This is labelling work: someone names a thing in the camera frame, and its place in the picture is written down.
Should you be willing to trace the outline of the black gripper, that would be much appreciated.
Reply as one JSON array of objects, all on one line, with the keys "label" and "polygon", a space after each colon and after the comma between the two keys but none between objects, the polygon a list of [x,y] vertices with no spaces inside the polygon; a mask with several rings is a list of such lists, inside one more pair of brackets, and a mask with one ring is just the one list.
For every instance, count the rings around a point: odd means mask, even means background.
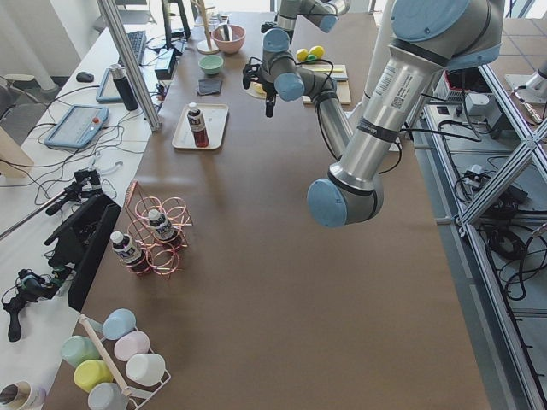
[{"label": "black gripper", "polygon": [[267,118],[272,118],[274,116],[275,99],[277,97],[277,91],[274,86],[274,78],[267,72],[262,72],[261,76],[262,89],[266,93],[265,115]]}]

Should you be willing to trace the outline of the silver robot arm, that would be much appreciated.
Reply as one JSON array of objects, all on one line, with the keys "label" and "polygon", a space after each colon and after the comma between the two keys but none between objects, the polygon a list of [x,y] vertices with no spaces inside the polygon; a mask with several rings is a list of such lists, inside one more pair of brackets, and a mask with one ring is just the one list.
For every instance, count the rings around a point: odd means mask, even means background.
[{"label": "silver robot arm", "polygon": [[350,9],[351,1],[286,0],[281,1],[274,22],[286,32],[293,32],[300,15],[318,27],[322,32],[330,32],[341,15]]},{"label": "silver robot arm", "polygon": [[384,14],[373,51],[376,77],[368,78],[362,114],[346,117],[332,78],[297,64],[290,53],[298,16],[329,32],[349,9],[346,1],[284,1],[262,28],[256,77],[266,92],[266,114],[277,99],[309,97],[335,161],[313,182],[307,203],[326,227],[372,219],[383,204],[379,166],[396,142],[421,93],[446,69],[478,67],[497,59],[501,1],[396,1]]}]

